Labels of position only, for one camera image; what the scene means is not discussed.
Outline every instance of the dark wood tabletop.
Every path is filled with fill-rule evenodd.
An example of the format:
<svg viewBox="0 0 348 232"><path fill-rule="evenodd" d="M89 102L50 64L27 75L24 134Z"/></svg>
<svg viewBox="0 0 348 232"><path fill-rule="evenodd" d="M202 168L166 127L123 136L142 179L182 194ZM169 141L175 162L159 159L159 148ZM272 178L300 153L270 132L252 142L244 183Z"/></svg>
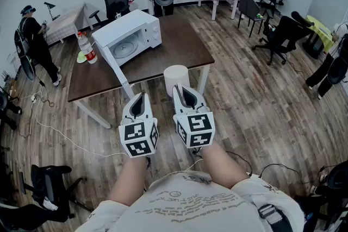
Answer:
<svg viewBox="0 0 348 232"><path fill-rule="evenodd" d="M166 68L183 65L190 68L214 63L202 40L181 15L159 18L162 44L148 48L121 66L128 83L161 77ZM70 80L68 102L122 87L116 74L97 47L97 62L75 63Z"/></svg>

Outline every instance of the white t-shirt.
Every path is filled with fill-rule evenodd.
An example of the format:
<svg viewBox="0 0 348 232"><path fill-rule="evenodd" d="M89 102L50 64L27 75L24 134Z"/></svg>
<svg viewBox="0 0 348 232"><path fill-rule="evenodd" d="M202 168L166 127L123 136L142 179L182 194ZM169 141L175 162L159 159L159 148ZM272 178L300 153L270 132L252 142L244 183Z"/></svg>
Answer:
<svg viewBox="0 0 348 232"><path fill-rule="evenodd" d="M101 202L76 232L272 232L253 200L282 210L293 232L302 232L304 215L285 193L259 178L237 183L231 190L202 172L179 172L154 182L132 206Z"/></svg>
<svg viewBox="0 0 348 232"><path fill-rule="evenodd" d="M339 43L341 42L343 36L348 33L348 26L347 24L341 24L341 25L336 24L333 29L334 29L334 33L338 37L338 40L333 44L333 46L330 48L328 52L333 58L336 58L339 56L337 47L339 46Z"/></svg>

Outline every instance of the black lamp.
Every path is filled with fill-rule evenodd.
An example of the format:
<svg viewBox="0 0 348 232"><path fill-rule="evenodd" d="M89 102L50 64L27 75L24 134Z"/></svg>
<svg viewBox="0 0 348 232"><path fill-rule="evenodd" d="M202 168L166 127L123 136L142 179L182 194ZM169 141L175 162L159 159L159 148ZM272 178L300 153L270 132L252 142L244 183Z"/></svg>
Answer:
<svg viewBox="0 0 348 232"><path fill-rule="evenodd" d="M56 16L56 17L53 17L52 14L51 14L51 9L54 8L55 5L49 4L49 3L47 3L47 2L45 2L44 5L47 5L49 14L51 15L51 18L52 18L52 21L54 21L55 19L57 19L57 18L60 16L60 15L58 15L58 16Z"/></svg>

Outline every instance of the laminate flooring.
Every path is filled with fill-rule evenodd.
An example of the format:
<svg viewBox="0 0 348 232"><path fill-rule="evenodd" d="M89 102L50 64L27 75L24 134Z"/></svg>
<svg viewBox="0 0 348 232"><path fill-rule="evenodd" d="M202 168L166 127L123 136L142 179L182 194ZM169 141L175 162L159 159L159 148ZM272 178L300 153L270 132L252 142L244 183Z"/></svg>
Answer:
<svg viewBox="0 0 348 232"><path fill-rule="evenodd" d="M269 51L251 49L262 37L257 34L259 23L256 23L252 37L248 38L248 20L243 20L237 29L238 15L231 20L228 8L226 5L218 7L216 21L211 21L212 5L175 8L175 13L187 17L215 59L204 92L214 113L215 140L226 150L248 160L256 174L268 164L282 163L298 170L303 181L309 181L316 178L323 165L346 160L348 97L342 86L334 86L322 100L318 100L317 88L310 91L301 73L296 73L290 63L281 65L281 60L275 56L272 65L268 66ZM88 99L89 105L111 123L110 130L104 129L75 104L67 102L71 70L79 51L77 39L67 38L64 44L59 43L50 51L55 64L61 66L63 79L60 85L54 87L40 65L36 66L36 73L46 84L49 100L55 106L51 108L48 103L37 102L33 105L30 122L30 98L19 102L24 109L22 116L8 112L20 124L17 131L8 126L3 128L1 145L10 148L5 153L5 160L14 172L14 186L18 189L19 171L31 184L32 164L69 165L73 170L65 176L66 185L86 176L88 181L79 184L74 194L80 202L96 208L107 198L126 157L104 158L79 149L57 131L39 125L35 111L39 105L37 119L44 125L59 129L91 152L109 155L122 152L117 127L127 98L122 90L115 90ZM309 57L300 45L288 58L306 78L321 64ZM197 86L199 73L200 70L190 71L192 87ZM133 90L149 94L153 114L158 119L160 138L156 154L152 156L151 169L147 172L146 184L149 186L168 173L187 169L197 158L189 154L175 133L173 104L166 94L164 78L136 84ZM21 72L16 94L23 98L38 91L46 96L37 80L32 83ZM31 136L24 139L18 131L22 135L30 131ZM246 163L233 157L250 171ZM204 162L198 162L194 169L204 171ZM302 185L296 173L279 166L265 170L263 179L290 196L306 195L311 186L311 183ZM33 203L31 194L16 193L15 198L18 206ZM38 230L74 231L89 213L72 203L70 207L75 218L65 223L46 222Z"/></svg>

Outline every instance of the yellow cloth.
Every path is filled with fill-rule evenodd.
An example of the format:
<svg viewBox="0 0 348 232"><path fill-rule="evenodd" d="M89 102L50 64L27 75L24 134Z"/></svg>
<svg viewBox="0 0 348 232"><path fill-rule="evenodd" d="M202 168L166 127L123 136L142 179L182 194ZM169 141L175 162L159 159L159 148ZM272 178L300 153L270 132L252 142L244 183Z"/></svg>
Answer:
<svg viewBox="0 0 348 232"><path fill-rule="evenodd" d="M323 25L320 21L318 21L316 18L312 16L307 16L306 20L314 23L314 25L309 27L309 29L313 30L315 33L319 35L322 43L324 44L324 51L328 52L328 50L333 45L331 31L325 25Z"/></svg>

